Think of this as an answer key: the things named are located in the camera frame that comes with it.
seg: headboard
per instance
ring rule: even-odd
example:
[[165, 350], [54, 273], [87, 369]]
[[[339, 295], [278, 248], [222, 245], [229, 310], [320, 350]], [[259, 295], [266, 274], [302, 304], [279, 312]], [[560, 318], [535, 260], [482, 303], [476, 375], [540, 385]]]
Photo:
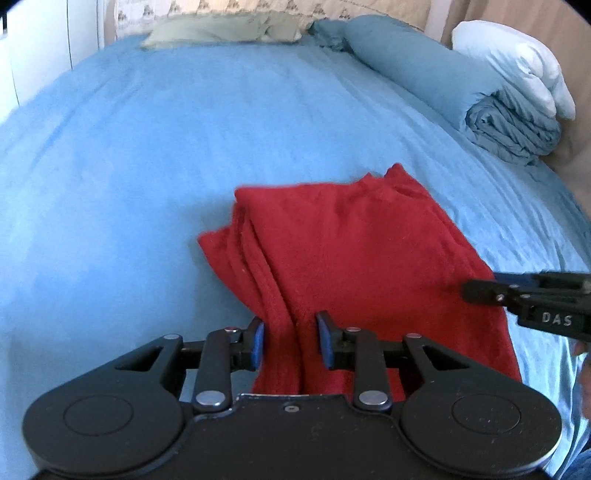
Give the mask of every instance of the headboard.
[[158, 22], [176, 15], [267, 10], [312, 18], [383, 14], [425, 31], [431, 0], [108, 0], [105, 41], [110, 43], [115, 37], [148, 33]]

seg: blue bed sheet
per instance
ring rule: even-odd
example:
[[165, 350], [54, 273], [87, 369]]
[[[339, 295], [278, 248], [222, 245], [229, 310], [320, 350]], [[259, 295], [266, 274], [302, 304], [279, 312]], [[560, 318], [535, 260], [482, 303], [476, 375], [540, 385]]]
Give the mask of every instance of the blue bed sheet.
[[[34, 472], [20, 422], [38, 395], [157, 336], [249, 322], [194, 241], [229, 222], [238, 185], [349, 182], [400, 162], [494, 270], [591, 267], [591, 225], [544, 164], [490, 155], [347, 53], [139, 42], [0, 126], [0, 478]], [[548, 466], [561, 474], [588, 433], [580, 363], [565, 339], [509, 329], [524, 381], [564, 418]]]

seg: wall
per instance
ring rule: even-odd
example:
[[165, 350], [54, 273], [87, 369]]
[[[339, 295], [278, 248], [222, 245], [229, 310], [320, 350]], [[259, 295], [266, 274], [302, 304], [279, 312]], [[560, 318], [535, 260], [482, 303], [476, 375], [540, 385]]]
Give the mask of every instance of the wall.
[[0, 46], [0, 121], [14, 97], [22, 105], [99, 49], [99, 6], [102, 0], [21, 0], [8, 12]]
[[8, 42], [0, 35], [0, 123], [18, 106], [17, 92], [12, 79]]

